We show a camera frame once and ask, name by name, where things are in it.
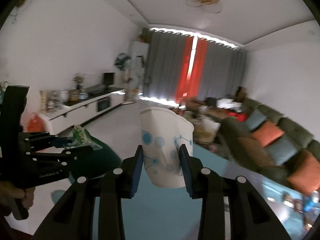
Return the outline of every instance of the white tv stand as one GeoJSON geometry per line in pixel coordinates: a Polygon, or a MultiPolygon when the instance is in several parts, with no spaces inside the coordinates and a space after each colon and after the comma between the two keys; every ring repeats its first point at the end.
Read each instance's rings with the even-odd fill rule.
{"type": "Polygon", "coordinates": [[[59,134],[71,126],[89,121],[99,114],[122,104],[124,102],[124,89],[110,87],[102,93],[89,96],[86,100],[67,102],[63,108],[52,113],[39,113],[44,121],[45,130],[50,134],[59,134]],[[110,106],[98,111],[98,102],[110,99],[110,106]]]}

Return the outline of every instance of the coffee table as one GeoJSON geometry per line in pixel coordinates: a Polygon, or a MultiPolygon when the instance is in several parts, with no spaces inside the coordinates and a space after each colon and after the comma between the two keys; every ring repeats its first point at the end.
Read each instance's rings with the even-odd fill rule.
{"type": "MultiPolygon", "coordinates": [[[[235,179],[239,175],[245,176],[266,200],[269,197],[279,204],[270,204],[270,206],[280,218],[291,238],[293,240],[302,239],[303,215],[295,213],[292,208],[283,208],[284,205],[282,204],[284,191],[293,198],[302,199],[299,192],[221,158],[198,145],[193,146],[193,156],[199,158],[205,167],[212,169],[220,176],[230,179],[235,179]]],[[[201,205],[202,200],[192,200],[185,187],[164,189],[154,186],[144,169],[142,169],[139,188],[134,198],[122,200],[126,239],[196,240],[201,205]]],[[[94,212],[93,239],[97,239],[98,206],[99,198],[97,198],[94,212]]],[[[230,233],[228,232],[226,232],[226,239],[230,239],[230,233]]]]}

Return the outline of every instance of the gray curtain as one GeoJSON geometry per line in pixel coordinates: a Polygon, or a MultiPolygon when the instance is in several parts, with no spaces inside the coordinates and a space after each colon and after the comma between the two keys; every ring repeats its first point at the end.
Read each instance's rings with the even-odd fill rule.
{"type": "Polygon", "coordinates": [[[186,37],[153,32],[145,70],[143,96],[174,100],[186,37]]]}
{"type": "Polygon", "coordinates": [[[198,99],[234,95],[241,85],[247,53],[209,42],[199,85],[198,99]]]}

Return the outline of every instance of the blue pillow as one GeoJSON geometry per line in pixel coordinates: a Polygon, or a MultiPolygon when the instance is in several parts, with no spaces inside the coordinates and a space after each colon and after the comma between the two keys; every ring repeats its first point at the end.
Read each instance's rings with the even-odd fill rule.
{"type": "Polygon", "coordinates": [[[262,124],[267,117],[262,114],[258,109],[254,110],[250,117],[245,121],[245,124],[249,128],[250,131],[258,128],[260,124],[262,124]]]}
{"type": "Polygon", "coordinates": [[[300,149],[299,146],[294,145],[293,142],[284,134],[275,143],[266,147],[267,153],[271,155],[277,166],[282,165],[292,156],[294,156],[300,149]]]}

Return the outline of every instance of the human hand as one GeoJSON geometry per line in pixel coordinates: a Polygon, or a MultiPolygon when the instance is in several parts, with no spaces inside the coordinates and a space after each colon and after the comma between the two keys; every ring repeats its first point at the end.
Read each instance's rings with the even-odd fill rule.
{"type": "Polygon", "coordinates": [[[7,198],[19,198],[23,206],[29,209],[33,205],[35,187],[27,188],[25,190],[16,188],[9,181],[0,181],[0,210],[5,214],[11,213],[7,198]]]}

